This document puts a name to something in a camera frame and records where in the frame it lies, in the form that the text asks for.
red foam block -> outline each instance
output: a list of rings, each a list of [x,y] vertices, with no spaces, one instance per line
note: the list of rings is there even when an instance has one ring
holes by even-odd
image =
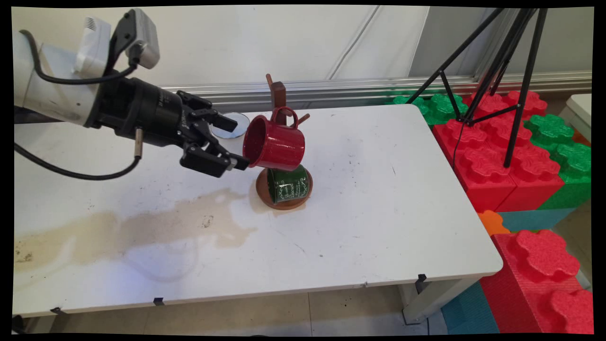
[[[488,137],[484,131],[480,130],[479,126],[465,126],[461,134],[461,123],[456,120],[449,120],[446,124],[436,124],[433,126],[432,132],[451,166],[459,135],[461,135],[461,142],[459,142],[456,149],[459,155],[468,148],[477,149],[485,145]]]
[[[514,106],[520,99],[520,91],[509,91],[507,96],[503,96],[503,101],[507,106]],[[526,95],[526,104],[522,112],[522,120],[528,120],[532,115],[545,116],[547,110],[547,102],[539,98],[536,92],[528,91]]]
[[[463,103],[469,106],[473,99],[476,97],[476,93],[472,93],[470,97],[466,97],[463,99]],[[486,115],[489,115],[493,112],[497,112],[499,110],[503,110],[507,107],[510,107],[504,100],[501,95],[495,94],[493,96],[484,94],[484,97],[480,100],[478,107],[473,112],[473,118],[480,118]]]
[[[516,184],[509,171],[503,167],[498,152],[488,144],[478,149],[468,148],[454,161],[454,173],[476,212],[495,211],[511,194]]]
[[[506,149],[499,152],[505,160]],[[495,212],[534,211],[564,185],[558,175],[560,165],[549,158],[548,151],[532,144],[514,149],[511,169],[516,188]]]
[[[593,334],[593,296],[575,275],[579,262],[549,230],[495,234],[503,268],[480,279],[501,333]]]
[[[511,137],[511,128],[513,127],[514,115],[501,115],[481,121],[476,124],[478,128],[486,132],[487,141],[494,147],[507,149]],[[530,145],[532,131],[520,125],[518,136],[516,138],[516,148]]]

teal foam block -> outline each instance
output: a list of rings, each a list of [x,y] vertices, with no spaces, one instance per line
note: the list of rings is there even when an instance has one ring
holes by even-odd
[[[559,223],[576,208],[538,209],[535,211],[499,212],[503,227],[511,232],[545,230]]]
[[[499,334],[480,282],[442,307],[448,334]]]

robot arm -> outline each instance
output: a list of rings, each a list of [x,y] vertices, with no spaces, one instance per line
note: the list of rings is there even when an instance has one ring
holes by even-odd
[[[142,10],[130,10],[109,34],[109,24],[87,18],[79,52],[73,53],[13,32],[15,106],[84,127],[110,127],[139,143],[180,146],[182,166],[214,177],[248,167],[248,159],[228,152],[210,133],[209,124],[230,132],[237,126],[211,102],[125,77],[137,65],[151,69],[159,60],[155,25]],[[118,73],[113,67],[122,52],[130,67]],[[15,150],[32,160],[17,144]]]

brown stain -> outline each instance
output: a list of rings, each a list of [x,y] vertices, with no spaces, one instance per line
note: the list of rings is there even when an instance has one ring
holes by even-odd
[[[199,253],[199,247],[207,243],[213,243],[217,248],[237,248],[257,231],[257,227],[240,227],[232,217],[235,212],[231,211],[230,203],[245,197],[230,189],[222,189],[192,201],[179,201],[170,211],[145,212],[124,221],[119,221],[114,212],[98,212],[40,234],[17,235],[15,255],[26,256],[15,257],[14,271],[31,271],[48,265],[70,244],[69,264],[86,265],[99,260],[120,259],[147,277],[164,282],[176,280],[186,273],[178,278],[152,273],[127,259],[128,251],[152,244],[164,245],[165,252],[171,254],[191,254],[192,250]],[[170,245],[176,241],[183,241],[190,247]],[[59,265],[45,275],[67,265]]]

tripod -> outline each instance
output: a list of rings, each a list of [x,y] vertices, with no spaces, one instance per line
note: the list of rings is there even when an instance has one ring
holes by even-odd
[[[530,86],[530,78],[532,77],[532,71],[534,69],[534,61],[536,59],[536,53],[539,49],[539,42],[541,41],[541,33],[543,32],[543,25],[545,24],[545,17],[547,16],[547,8],[539,9],[539,16],[537,18],[536,26],[534,28],[534,35],[532,38],[532,43],[530,45],[530,53],[528,54],[528,61],[526,62],[526,69],[524,71],[524,78],[522,80],[522,89],[520,91],[520,97],[518,99],[518,103],[514,106],[508,107],[503,110],[499,110],[495,113],[491,113],[489,115],[480,117],[475,120],[473,119],[473,112],[476,110],[476,108],[480,104],[480,101],[484,97],[484,94],[488,90],[488,87],[489,87],[490,83],[492,83],[493,79],[494,79],[494,83],[490,89],[490,95],[492,96],[496,92],[497,88],[499,87],[499,83],[501,82],[501,79],[503,78],[503,74],[505,74],[505,70],[507,69],[507,66],[509,65],[509,61],[511,60],[511,57],[513,56],[513,53],[515,52],[516,47],[518,46],[518,43],[519,43],[520,39],[522,38],[522,34],[524,33],[524,30],[526,29],[526,25],[528,24],[528,22],[530,21],[530,18],[532,18],[532,16],[536,12],[536,10],[537,10],[536,8],[521,8],[520,9],[520,12],[518,13],[515,20],[513,21],[513,24],[511,25],[511,28],[509,29],[507,36],[505,36],[505,39],[504,39],[503,43],[501,44],[499,51],[497,52],[494,60],[492,61],[492,64],[490,64],[490,67],[488,68],[488,70],[486,71],[486,74],[484,75],[482,81],[480,82],[478,91],[476,92],[476,96],[473,98],[473,101],[469,105],[469,109],[467,110],[467,113],[465,114],[465,116],[461,116],[461,113],[459,112],[459,109],[455,103],[455,98],[453,96],[453,92],[452,92],[450,86],[448,85],[448,80],[446,79],[446,74],[444,73],[444,70],[503,11],[502,8],[497,8],[496,10],[494,10],[493,13],[491,13],[490,16],[488,16],[488,18],[486,18],[486,20],[484,20],[484,22],[469,36],[469,38],[467,38],[463,42],[463,44],[461,44],[461,46],[459,46],[458,49],[456,49],[454,51],[454,53],[450,57],[448,57],[448,59],[446,59],[446,61],[442,65],[440,65],[440,67],[431,75],[431,77],[429,77],[429,79],[425,83],[423,83],[421,88],[419,90],[417,90],[415,92],[415,94],[412,95],[406,102],[407,104],[412,103],[438,76],[440,76],[442,78],[442,82],[444,83],[444,87],[446,88],[446,92],[448,93],[450,102],[454,108],[454,114],[456,115],[456,120],[462,123],[461,134],[463,133],[463,128],[465,127],[465,125],[468,125],[471,127],[480,121],[488,120],[489,118],[493,118],[493,117],[496,117],[496,116],[502,115],[504,113],[515,110],[516,115],[513,119],[513,125],[511,127],[511,135],[509,137],[509,144],[507,146],[507,152],[505,154],[505,162],[503,164],[503,167],[505,167],[505,168],[508,168],[511,165],[511,158],[513,157],[513,148],[515,147],[516,139],[518,137],[518,130],[520,128],[520,122],[522,121],[522,113],[524,111],[524,106],[526,104],[526,96],[528,93],[528,87]]]

